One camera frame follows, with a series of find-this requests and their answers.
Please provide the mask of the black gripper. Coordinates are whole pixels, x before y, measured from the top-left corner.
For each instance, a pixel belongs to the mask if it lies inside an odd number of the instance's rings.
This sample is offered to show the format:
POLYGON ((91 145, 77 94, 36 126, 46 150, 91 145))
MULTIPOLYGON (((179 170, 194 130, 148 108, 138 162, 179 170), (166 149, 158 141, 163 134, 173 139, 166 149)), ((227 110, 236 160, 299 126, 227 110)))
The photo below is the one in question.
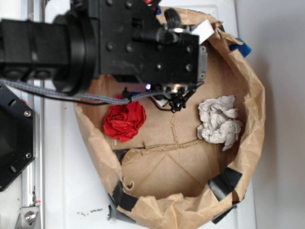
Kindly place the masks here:
POLYGON ((181 21, 166 12, 161 24, 142 0, 101 0, 100 72, 119 82, 149 83, 170 87, 180 84, 194 89, 157 95, 152 102, 161 111, 172 113, 186 108, 187 101, 204 85, 207 53, 200 46, 214 34, 209 20, 181 29, 181 21))

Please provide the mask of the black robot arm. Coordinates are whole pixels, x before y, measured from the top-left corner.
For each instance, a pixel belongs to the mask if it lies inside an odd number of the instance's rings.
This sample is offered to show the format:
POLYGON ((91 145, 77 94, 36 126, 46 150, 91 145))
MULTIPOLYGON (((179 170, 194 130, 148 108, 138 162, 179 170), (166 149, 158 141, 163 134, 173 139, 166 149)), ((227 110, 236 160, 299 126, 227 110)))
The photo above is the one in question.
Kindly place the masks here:
POLYGON ((157 19, 157 0, 73 0, 53 23, 0 22, 0 81, 51 99, 129 104, 163 97, 171 112, 203 85, 207 50, 175 9, 157 19), (146 92, 121 99, 88 94, 92 81, 110 74, 122 83, 144 83, 146 92))

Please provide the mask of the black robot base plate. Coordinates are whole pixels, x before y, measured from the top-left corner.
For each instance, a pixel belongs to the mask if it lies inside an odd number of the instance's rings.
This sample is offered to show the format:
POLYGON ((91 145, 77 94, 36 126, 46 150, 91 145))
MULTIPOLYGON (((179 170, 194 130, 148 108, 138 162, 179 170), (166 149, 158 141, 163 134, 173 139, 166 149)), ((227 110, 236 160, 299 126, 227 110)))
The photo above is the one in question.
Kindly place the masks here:
POLYGON ((0 84, 0 190, 5 191, 34 159, 34 112, 0 84))

